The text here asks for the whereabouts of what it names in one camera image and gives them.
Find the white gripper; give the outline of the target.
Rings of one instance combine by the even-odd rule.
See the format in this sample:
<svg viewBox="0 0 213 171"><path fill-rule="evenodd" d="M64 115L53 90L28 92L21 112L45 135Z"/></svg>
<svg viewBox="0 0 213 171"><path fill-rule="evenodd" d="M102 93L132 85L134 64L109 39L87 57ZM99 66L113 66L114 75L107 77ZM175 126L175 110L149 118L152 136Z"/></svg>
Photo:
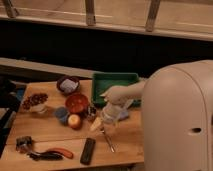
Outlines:
<svg viewBox="0 0 213 171"><path fill-rule="evenodd" d="M120 114L123 112L123 108L118 105L108 102L102 109L101 118L97 117L90 126L91 131L97 130L102 125L102 120L107 124L114 124L119 120Z"/></svg>

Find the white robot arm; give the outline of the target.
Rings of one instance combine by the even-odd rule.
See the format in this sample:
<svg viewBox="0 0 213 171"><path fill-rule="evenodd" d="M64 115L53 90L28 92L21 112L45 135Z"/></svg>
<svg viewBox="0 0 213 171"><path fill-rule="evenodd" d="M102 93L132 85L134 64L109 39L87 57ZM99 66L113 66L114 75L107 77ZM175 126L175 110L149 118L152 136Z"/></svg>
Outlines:
<svg viewBox="0 0 213 171"><path fill-rule="evenodd" d="M95 131L104 124L115 124L132 102L141 98L144 86L145 81L140 81L129 86L112 86L102 93L106 105L92 123L90 130Z"/></svg>

